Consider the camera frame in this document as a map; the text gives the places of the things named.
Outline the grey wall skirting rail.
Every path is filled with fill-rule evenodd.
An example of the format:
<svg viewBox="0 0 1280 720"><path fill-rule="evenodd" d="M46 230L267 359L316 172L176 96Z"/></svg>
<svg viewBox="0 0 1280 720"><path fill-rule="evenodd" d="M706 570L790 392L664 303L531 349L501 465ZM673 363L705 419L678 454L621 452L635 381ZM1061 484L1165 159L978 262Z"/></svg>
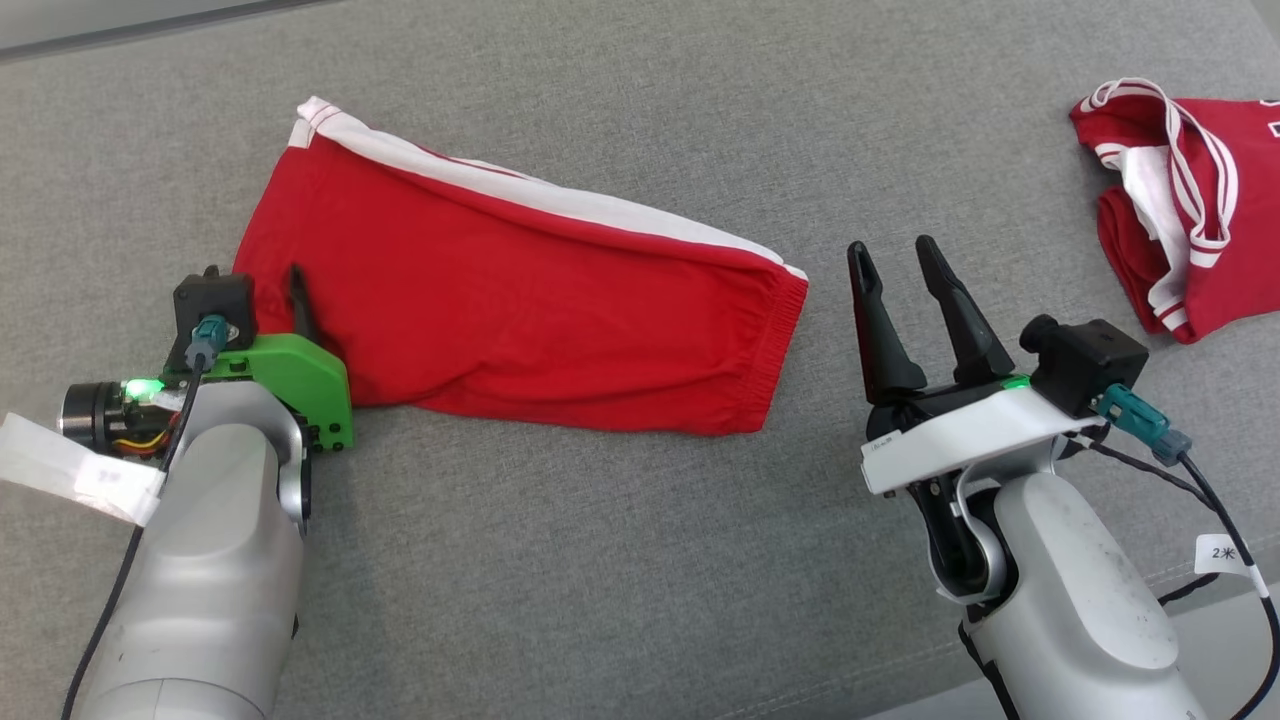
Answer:
<svg viewBox="0 0 1280 720"><path fill-rule="evenodd" d="M339 0L0 0L0 63Z"/></svg>

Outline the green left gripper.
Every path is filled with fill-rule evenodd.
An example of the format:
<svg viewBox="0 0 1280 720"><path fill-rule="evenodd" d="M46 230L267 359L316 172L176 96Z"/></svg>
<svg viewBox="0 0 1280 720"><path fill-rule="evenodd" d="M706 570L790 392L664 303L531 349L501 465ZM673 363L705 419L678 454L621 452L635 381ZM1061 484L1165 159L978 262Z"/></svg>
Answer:
<svg viewBox="0 0 1280 720"><path fill-rule="evenodd" d="M321 333L298 264L289 269L288 299L294 334L261 334L247 348L221 351L201 386L256 382L300 424L306 448L351 448L355 423L346 365L312 342ZM175 437L189 378L178 350L159 375L73 384L61 401L60 432L111 457L159 459Z"/></svg>

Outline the red Bulls basketball jersey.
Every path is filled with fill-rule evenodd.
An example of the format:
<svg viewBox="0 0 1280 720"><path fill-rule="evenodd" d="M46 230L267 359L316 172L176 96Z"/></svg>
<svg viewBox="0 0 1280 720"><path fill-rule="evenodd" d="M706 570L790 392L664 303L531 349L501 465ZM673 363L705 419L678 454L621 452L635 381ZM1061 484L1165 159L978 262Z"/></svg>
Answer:
<svg viewBox="0 0 1280 720"><path fill-rule="evenodd" d="M1070 119L1119 177L1098 238L1147 332L1193 345L1280 313L1280 101L1172 97L1129 77Z"/></svg>

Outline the white tape tag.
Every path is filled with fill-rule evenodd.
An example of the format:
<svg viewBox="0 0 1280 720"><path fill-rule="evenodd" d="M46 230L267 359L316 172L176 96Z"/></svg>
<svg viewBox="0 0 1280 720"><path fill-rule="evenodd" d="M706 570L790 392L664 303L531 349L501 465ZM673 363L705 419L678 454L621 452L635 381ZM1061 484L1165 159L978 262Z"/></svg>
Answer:
<svg viewBox="0 0 1280 720"><path fill-rule="evenodd" d="M0 480L146 527L165 474L96 454L14 413L0 423Z"/></svg>

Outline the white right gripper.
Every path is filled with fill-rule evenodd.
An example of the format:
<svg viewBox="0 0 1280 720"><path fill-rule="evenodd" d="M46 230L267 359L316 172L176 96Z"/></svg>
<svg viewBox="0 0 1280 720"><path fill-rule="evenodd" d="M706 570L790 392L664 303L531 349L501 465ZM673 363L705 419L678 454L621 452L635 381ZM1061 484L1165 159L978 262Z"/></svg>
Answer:
<svg viewBox="0 0 1280 720"><path fill-rule="evenodd" d="M925 287L940 305L956 359L954 380L973 387L1011 377L1015 364L933 237L915 241ZM847 247L854 320L867 398L886 405L924 389L925 373L908 355L883 302L883 283L865 243ZM1074 418L1024 382L974 404L895 430L861 447L861 477L874 495L965 471L1006 482L1051 471L1064 436L1105 424Z"/></svg>

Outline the red shorts with white stripe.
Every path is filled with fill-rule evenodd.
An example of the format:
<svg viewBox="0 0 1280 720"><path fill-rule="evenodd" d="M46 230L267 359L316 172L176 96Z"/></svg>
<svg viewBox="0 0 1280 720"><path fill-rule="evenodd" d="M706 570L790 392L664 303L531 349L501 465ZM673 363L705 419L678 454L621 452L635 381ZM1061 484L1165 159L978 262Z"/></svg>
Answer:
<svg viewBox="0 0 1280 720"><path fill-rule="evenodd" d="M357 406L607 432L765 424L809 282L639 202L451 158L298 106L239 243L259 329L301 270Z"/></svg>

